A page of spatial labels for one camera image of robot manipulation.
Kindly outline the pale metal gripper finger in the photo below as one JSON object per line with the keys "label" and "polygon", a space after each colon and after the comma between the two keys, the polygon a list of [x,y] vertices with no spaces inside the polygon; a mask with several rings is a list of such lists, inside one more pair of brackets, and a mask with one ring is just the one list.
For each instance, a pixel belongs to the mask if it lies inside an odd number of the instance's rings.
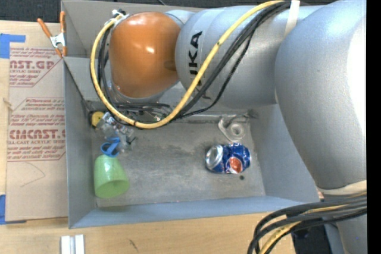
{"label": "pale metal gripper finger", "polygon": [[116,121],[110,113],[105,113],[100,119],[99,130],[106,139],[117,136]]}
{"label": "pale metal gripper finger", "polygon": [[135,141],[135,131],[130,127],[123,126],[118,130],[118,150],[120,153],[126,153],[131,150],[133,142]]}

